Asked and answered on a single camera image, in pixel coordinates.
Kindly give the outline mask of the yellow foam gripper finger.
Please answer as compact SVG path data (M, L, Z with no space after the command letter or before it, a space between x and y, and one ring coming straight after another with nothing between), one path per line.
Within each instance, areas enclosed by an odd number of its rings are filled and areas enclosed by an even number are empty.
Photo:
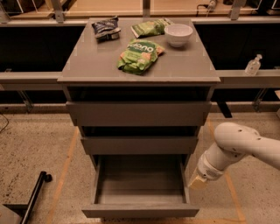
M193 174L190 178L188 186L194 190L200 190L207 186L207 179L199 174Z

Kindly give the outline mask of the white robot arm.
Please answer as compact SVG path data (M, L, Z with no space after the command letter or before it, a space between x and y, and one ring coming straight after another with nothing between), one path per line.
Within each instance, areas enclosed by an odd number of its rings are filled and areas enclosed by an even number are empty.
M202 189L208 181L219 179L225 170L252 156L280 169L280 141L261 136L256 129L234 122L223 122L213 132L213 144L199 157L188 183L192 189Z

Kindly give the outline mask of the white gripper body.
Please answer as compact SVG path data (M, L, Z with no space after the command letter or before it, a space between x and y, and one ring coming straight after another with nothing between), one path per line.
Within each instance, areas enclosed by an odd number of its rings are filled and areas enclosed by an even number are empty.
M203 179L204 182L206 181L215 181L219 179L224 171L220 171L214 168L208 161L204 154L202 154L197 163L197 173Z

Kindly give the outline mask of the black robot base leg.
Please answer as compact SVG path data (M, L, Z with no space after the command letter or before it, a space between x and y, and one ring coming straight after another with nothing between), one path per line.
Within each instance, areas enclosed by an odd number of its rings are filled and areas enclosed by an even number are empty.
M45 182L51 182L53 177L46 171L42 171L34 186L31 197L26 204L1 204L0 224L29 224L32 210L38 199L40 189Z

